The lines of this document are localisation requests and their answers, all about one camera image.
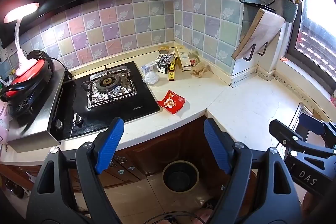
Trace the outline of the red snack wrapper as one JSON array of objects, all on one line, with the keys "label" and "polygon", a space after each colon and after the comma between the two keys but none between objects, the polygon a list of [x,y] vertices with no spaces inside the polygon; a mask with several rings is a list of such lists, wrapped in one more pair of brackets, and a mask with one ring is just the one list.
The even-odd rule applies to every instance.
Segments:
[{"label": "red snack wrapper", "polygon": [[168,90],[165,97],[158,101],[158,105],[161,106],[163,109],[166,109],[171,114],[176,114],[183,108],[186,99],[179,96],[175,92]]}]

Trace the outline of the yellow tall carton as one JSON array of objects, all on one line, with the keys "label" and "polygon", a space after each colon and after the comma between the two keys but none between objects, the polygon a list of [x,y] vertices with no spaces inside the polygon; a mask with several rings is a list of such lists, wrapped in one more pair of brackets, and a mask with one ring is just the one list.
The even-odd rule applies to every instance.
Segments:
[{"label": "yellow tall carton", "polygon": [[175,46],[175,53],[178,59],[178,65],[181,71],[190,71],[191,70],[191,62],[188,56],[187,49],[182,45]]}]

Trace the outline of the yellow red spice box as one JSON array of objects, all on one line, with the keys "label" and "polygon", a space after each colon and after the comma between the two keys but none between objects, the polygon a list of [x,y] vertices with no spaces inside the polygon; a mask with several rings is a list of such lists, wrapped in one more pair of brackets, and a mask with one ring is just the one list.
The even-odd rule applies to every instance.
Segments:
[{"label": "yellow red spice box", "polygon": [[173,61],[169,65],[169,70],[168,70],[168,79],[169,81],[175,80],[175,68],[176,68],[176,60],[177,58],[175,57]]}]

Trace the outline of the aluminium foil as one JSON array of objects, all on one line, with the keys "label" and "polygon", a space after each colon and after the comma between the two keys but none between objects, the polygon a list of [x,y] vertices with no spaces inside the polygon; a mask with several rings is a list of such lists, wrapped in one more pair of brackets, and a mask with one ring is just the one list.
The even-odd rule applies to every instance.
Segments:
[{"label": "aluminium foil", "polygon": [[165,55],[159,55],[156,59],[155,62],[157,63],[158,66],[166,66],[170,65],[174,61],[175,56],[172,54],[165,54]]}]

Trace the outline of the clear plastic bag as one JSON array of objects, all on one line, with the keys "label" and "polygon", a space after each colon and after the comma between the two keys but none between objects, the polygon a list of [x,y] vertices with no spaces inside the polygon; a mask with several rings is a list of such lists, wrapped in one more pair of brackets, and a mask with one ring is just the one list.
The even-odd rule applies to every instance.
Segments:
[{"label": "clear plastic bag", "polygon": [[154,85],[159,81],[159,75],[155,71],[148,71],[142,80],[147,85]]}]

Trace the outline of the green brown milk carton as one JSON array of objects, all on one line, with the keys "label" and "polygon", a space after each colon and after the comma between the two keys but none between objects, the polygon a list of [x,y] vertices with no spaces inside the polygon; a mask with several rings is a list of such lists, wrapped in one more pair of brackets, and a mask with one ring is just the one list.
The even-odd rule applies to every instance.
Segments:
[{"label": "green brown milk carton", "polygon": [[169,72],[169,64],[158,64],[157,65],[157,72],[167,74]]}]

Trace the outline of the white blue carton box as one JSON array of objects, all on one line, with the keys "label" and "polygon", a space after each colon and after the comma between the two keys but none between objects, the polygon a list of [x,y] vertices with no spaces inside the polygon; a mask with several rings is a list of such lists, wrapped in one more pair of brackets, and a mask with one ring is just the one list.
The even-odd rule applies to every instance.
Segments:
[{"label": "white blue carton box", "polygon": [[141,72],[142,72],[143,75],[146,75],[150,71],[155,71],[156,69],[157,69],[157,62],[156,61],[152,61],[152,62],[149,62],[149,63],[141,66]]}]

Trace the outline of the beige rimmed trash bin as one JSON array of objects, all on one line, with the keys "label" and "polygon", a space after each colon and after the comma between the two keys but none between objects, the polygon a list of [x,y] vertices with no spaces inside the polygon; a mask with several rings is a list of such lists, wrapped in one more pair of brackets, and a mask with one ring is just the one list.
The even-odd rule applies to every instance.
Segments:
[{"label": "beige rimmed trash bin", "polygon": [[199,171],[191,162],[174,161],[163,170],[162,181],[174,193],[187,193],[197,186]]}]

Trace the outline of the steel stove side cover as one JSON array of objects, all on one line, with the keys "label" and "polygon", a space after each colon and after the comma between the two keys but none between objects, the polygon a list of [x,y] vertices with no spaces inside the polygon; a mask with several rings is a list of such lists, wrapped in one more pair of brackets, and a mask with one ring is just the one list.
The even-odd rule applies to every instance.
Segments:
[{"label": "steel stove side cover", "polygon": [[30,114],[10,121],[7,143],[15,152],[28,152],[60,144],[51,135],[51,129],[65,74],[64,68],[54,71]]}]

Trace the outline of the black gas stove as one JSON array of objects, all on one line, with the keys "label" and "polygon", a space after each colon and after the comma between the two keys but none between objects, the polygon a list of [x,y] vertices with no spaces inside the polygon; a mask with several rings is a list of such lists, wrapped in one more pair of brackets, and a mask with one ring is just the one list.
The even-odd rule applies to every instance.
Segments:
[{"label": "black gas stove", "polygon": [[159,111],[135,62],[62,84],[51,126],[58,141],[107,128],[116,117],[129,122]]}]

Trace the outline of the wooden cutting board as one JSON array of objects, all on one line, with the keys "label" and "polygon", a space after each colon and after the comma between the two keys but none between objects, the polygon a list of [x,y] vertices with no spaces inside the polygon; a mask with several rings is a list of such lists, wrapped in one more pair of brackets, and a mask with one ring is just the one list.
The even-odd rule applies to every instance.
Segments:
[{"label": "wooden cutting board", "polygon": [[251,61],[254,54],[264,56],[270,42],[281,30],[285,19],[274,12],[259,9],[232,58]]}]

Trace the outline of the red black appliance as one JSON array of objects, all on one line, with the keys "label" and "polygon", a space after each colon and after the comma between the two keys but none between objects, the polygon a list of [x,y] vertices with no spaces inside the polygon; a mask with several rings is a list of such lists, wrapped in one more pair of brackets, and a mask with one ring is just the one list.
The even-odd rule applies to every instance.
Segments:
[{"label": "red black appliance", "polygon": [[1,90],[1,101],[7,104],[7,112],[13,118],[31,112],[34,102],[42,94],[54,72],[53,61],[44,51],[33,50],[27,59],[36,59],[37,63]]}]

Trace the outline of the red green snack packet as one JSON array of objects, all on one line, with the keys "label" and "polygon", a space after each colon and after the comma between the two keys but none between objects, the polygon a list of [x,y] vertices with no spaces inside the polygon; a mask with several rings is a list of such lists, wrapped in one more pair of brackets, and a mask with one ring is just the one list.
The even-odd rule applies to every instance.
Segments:
[{"label": "red green snack packet", "polygon": [[196,67],[200,63],[199,57],[197,57],[197,55],[194,55],[194,54],[189,55],[189,60],[193,68]]}]

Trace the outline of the crumpled yellow wrapper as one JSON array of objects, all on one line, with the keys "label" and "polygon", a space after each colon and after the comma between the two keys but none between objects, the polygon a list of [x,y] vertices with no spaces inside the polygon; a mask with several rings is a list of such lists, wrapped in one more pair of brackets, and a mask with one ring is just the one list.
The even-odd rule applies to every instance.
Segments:
[{"label": "crumpled yellow wrapper", "polygon": [[167,55],[170,52],[170,47],[168,46],[162,46],[159,48],[159,54],[160,55]]}]

